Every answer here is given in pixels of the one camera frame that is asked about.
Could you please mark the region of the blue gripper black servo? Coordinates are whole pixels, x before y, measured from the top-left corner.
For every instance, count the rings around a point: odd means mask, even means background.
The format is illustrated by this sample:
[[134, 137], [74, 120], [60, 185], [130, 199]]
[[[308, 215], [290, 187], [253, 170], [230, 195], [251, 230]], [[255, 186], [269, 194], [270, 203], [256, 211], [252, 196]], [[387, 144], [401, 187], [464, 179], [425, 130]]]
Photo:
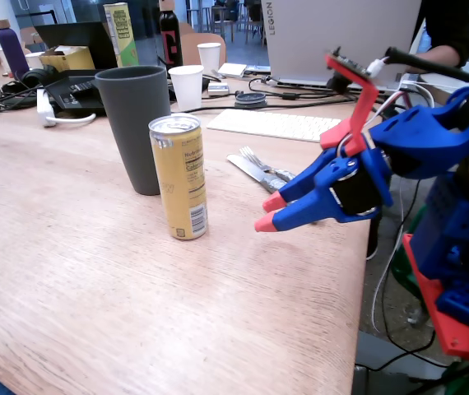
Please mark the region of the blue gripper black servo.
[[351, 157], [325, 150], [311, 165], [263, 204], [257, 232], [292, 230], [312, 222], [334, 219], [340, 223], [376, 216], [393, 204], [389, 184], [392, 169], [381, 148], [367, 149]]

